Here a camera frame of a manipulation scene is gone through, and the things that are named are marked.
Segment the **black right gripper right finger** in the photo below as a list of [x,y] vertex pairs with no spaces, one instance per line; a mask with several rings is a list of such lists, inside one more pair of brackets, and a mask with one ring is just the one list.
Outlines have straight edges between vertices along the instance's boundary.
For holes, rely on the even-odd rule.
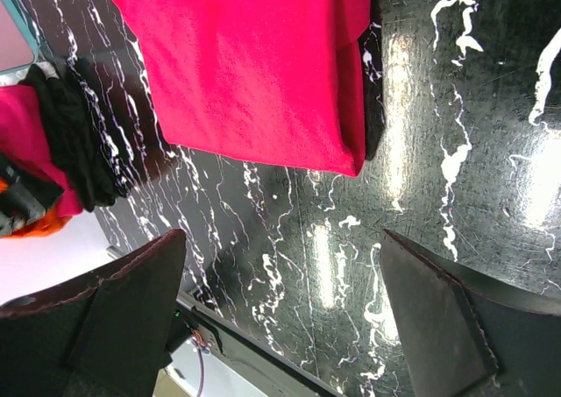
[[560,301],[384,230],[380,268],[417,396],[558,396]]

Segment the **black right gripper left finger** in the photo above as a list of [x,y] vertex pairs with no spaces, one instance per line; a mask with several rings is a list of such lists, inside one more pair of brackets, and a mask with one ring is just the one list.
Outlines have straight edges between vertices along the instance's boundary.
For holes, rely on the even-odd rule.
[[186,254],[175,229],[1,307],[3,396],[150,396]]

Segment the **red t shirt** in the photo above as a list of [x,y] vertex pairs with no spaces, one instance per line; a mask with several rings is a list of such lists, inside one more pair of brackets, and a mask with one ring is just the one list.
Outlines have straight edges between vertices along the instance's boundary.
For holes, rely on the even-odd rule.
[[356,176],[359,38],[371,0],[112,0],[137,37],[165,140]]

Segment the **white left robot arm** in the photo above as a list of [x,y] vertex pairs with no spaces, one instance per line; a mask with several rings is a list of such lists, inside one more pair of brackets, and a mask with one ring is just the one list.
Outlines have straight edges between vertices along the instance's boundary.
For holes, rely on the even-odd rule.
[[62,195],[56,182],[28,173],[1,153],[1,237],[50,228]]

